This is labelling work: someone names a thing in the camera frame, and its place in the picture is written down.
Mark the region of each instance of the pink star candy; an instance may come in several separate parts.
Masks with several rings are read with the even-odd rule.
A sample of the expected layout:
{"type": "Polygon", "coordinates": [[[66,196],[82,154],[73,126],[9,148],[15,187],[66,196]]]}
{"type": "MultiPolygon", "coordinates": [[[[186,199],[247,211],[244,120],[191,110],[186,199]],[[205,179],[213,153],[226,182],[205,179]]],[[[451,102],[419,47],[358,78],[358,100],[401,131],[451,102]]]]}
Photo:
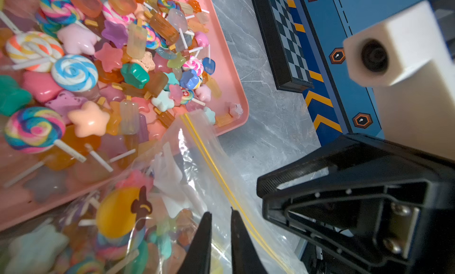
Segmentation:
{"type": "Polygon", "coordinates": [[[57,32],[57,37],[63,43],[66,53],[72,55],[93,55],[97,42],[96,34],[73,23],[57,32]]]}
{"type": "Polygon", "coordinates": [[[74,134],[77,137],[88,137],[90,135],[102,136],[106,133],[106,125],[111,115],[101,111],[92,101],[87,101],[80,110],[73,110],[68,113],[68,118],[74,125],[74,134]]]}
{"type": "Polygon", "coordinates": [[[67,116],[68,112],[80,109],[85,102],[87,102],[87,98],[74,96],[71,92],[63,90],[59,93],[59,95],[57,95],[57,98],[44,103],[44,106],[59,113],[63,118],[63,122],[68,125],[71,123],[67,116]]]}
{"type": "Polygon", "coordinates": [[[95,53],[95,58],[101,61],[105,72],[112,72],[112,69],[121,69],[123,50],[113,48],[110,44],[104,43],[103,48],[95,53]]]}

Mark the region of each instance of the green star candy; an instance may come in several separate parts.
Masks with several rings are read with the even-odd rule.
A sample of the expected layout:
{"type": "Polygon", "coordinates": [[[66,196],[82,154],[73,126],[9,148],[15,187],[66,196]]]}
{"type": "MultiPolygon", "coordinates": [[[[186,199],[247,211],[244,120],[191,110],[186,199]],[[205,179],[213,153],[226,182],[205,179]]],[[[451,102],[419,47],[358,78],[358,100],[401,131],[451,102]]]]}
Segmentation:
{"type": "Polygon", "coordinates": [[[138,89],[143,89],[145,84],[150,80],[148,73],[136,63],[123,65],[120,72],[125,78],[126,83],[138,89]]]}

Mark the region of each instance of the gray marble surface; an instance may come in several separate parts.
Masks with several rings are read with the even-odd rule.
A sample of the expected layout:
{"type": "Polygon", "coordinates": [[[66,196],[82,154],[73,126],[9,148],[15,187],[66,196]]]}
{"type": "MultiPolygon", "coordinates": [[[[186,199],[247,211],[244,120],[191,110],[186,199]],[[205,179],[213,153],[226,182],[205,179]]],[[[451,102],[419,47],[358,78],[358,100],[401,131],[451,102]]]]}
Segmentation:
{"type": "MultiPolygon", "coordinates": [[[[212,1],[250,106],[245,125],[219,140],[262,208],[257,178],[305,156],[320,143],[303,96],[275,87],[251,0],[212,1]]],[[[281,229],[280,233],[297,246],[297,236],[281,229]]]]}

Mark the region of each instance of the peach star candy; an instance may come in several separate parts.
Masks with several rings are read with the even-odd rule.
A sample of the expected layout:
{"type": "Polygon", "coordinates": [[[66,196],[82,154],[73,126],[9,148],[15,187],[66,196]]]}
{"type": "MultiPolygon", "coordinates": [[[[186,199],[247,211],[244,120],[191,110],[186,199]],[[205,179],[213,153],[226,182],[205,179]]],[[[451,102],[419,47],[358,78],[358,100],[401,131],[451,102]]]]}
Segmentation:
{"type": "Polygon", "coordinates": [[[106,133],[106,125],[109,122],[110,115],[101,111],[96,103],[87,101],[80,110],[70,111],[68,118],[76,125],[76,136],[97,135],[101,137],[106,133]]]}
{"type": "Polygon", "coordinates": [[[104,43],[103,48],[96,52],[94,56],[101,61],[101,65],[105,72],[112,72],[112,69],[121,69],[123,66],[123,50],[113,48],[108,43],[104,43]]]}
{"type": "Polygon", "coordinates": [[[94,45],[97,42],[96,34],[73,23],[60,29],[57,37],[63,43],[63,47],[71,55],[93,55],[94,45]]]}

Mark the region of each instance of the pink tray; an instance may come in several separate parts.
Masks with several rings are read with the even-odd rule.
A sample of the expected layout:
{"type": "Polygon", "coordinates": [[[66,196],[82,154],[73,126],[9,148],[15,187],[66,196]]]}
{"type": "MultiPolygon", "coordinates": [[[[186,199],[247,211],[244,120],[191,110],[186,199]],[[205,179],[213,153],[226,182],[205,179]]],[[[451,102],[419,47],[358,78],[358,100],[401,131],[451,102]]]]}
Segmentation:
{"type": "MultiPolygon", "coordinates": [[[[216,62],[216,70],[212,77],[217,80],[218,85],[223,92],[221,99],[212,98],[212,100],[207,103],[207,106],[212,109],[216,115],[229,113],[227,106],[228,102],[240,103],[243,108],[243,115],[240,119],[237,119],[226,126],[216,127],[217,135],[221,135],[229,132],[230,130],[236,129],[247,122],[249,115],[248,101],[245,96],[242,83],[238,77],[226,39],[224,38],[220,22],[215,14],[212,0],[197,1],[199,1],[202,9],[210,11],[210,22],[206,25],[209,32],[206,34],[210,41],[211,58],[216,62]]],[[[27,162],[23,162],[21,167],[26,169],[33,165],[33,163],[34,161],[29,160],[27,162]]],[[[8,172],[4,169],[6,168],[0,169],[0,184],[2,185],[9,178],[12,178],[12,174],[6,176],[8,172]]],[[[31,174],[8,189],[0,187],[0,231],[28,220],[36,215],[42,214],[60,206],[61,204],[70,202],[71,200],[74,200],[89,191],[105,185],[109,181],[104,180],[92,185],[86,185],[79,183],[77,180],[72,178],[71,168],[69,173],[70,175],[66,179],[68,192],[65,195],[52,195],[45,203],[36,203],[33,201],[31,192],[22,187],[23,183],[27,179],[33,177],[34,174],[31,174]]]]}

